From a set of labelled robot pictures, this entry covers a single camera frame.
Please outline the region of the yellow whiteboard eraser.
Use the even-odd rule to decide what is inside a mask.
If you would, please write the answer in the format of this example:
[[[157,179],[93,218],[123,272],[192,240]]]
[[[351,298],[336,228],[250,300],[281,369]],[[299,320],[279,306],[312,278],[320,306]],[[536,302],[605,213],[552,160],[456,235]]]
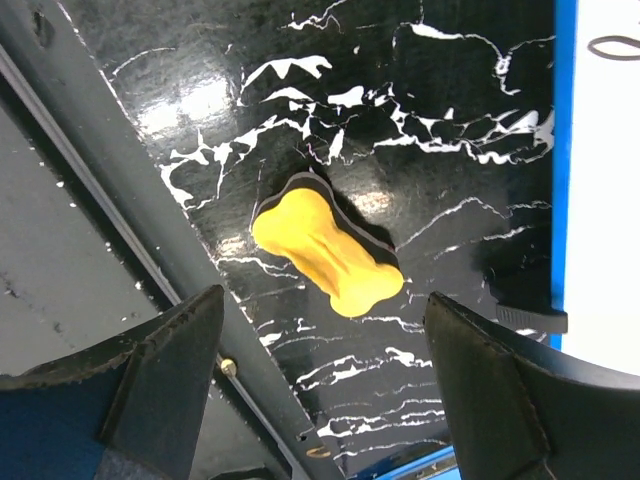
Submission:
[[[287,258],[343,317],[365,315],[402,290],[393,246],[352,222],[331,186],[315,173],[294,174],[266,198],[251,234],[260,248]]]

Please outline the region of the blue-framed whiteboard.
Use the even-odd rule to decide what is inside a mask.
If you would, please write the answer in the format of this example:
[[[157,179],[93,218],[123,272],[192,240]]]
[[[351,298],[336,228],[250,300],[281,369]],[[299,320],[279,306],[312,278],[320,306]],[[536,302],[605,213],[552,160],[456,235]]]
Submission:
[[[521,81],[552,102],[514,121],[525,139],[493,156],[537,175],[533,197],[510,210],[546,212],[543,250],[516,262],[494,254],[490,277],[502,318],[546,331],[575,357],[639,370],[639,5],[635,1],[529,1],[536,31],[501,66],[533,51]]]

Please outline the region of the black marble-pattern mat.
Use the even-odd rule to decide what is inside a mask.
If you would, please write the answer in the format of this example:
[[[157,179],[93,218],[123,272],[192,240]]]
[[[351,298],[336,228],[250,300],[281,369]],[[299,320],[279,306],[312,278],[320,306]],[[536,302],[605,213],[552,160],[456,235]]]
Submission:
[[[340,473],[449,443],[422,330],[440,291],[493,318],[547,271],[549,1],[65,1],[117,105]],[[300,171],[392,243],[355,318],[250,234]]]

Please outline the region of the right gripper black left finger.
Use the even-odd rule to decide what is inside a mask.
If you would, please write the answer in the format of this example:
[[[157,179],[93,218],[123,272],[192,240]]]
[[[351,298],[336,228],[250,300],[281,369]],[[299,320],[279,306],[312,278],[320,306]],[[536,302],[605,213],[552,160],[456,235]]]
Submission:
[[[224,321],[218,285],[1,378],[4,479],[186,479]]]

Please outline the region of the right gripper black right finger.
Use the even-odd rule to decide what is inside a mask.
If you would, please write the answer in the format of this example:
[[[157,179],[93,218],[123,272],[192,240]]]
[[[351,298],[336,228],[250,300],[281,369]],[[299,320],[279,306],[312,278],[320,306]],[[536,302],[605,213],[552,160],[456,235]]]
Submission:
[[[464,479],[636,479],[639,379],[430,294],[424,328]]]

